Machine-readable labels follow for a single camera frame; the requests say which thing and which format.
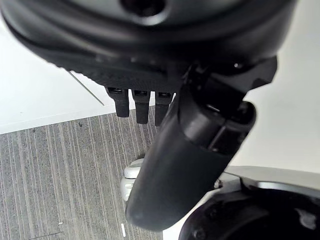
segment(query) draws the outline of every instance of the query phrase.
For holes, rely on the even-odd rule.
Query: screw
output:
[[[193,232],[193,237],[196,240],[205,240],[206,239],[206,232],[202,227],[200,227]]]

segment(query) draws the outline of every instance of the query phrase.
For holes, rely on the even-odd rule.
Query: black plastic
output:
[[[139,227],[162,231],[186,215],[213,187],[245,138],[230,137],[228,142],[231,145],[234,142],[236,147],[227,148],[224,154],[219,153],[219,149],[211,150],[195,144],[197,136],[190,139],[184,133],[185,129],[188,132],[193,128],[192,124],[184,125],[183,129],[181,118],[184,116],[179,114],[181,106],[188,104],[186,98],[190,94],[189,89],[184,87],[175,99],[134,183],[127,202],[126,217]],[[194,109],[194,115],[203,115],[201,110],[195,110],[203,109],[202,106],[189,107]],[[216,125],[217,129],[216,134],[213,132],[210,135],[211,140],[219,143],[224,139],[220,131],[230,130],[246,136],[255,122],[256,112],[251,113],[250,120],[245,124],[232,120],[215,121],[217,116],[214,112],[209,118],[210,124]]]
[[[138,124],[147,124],[149,117],[150,92],[133,90],[132,97],[135,101],[136,122]]]
[[[129,117],[129,91],[116,87],[106,87],[106,92],[114,100],[116,115],[120,118]]]
[[[171,92],[155,93],[155,125],[160,126],[165,118],[174,94]]]
[[[277,54],[295,3],[247,1],[207,21],[152,28],[100,17],[61,0],[1,0],[1,11],[21,36],[47,49],[134,57],[144,63],[207,59],[254,64]]]

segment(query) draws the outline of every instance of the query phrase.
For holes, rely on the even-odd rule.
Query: gray carpet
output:
[[[131,111],[0,135],[0,239],[161,240],[126,222],[120,194],[124,168],[156,134],[154,114],[147,125]]]

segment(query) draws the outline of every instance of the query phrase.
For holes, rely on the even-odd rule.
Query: white wall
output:
[[[233,165],[320,173],[320,1],[299,1],[273,83],[247,100],[258,118]]]

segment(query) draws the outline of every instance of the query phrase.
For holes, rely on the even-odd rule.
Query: striped carpet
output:
[[[124,168],[155,134],[115,114],[0,135],[1,240],[161,240],[126,222]]]

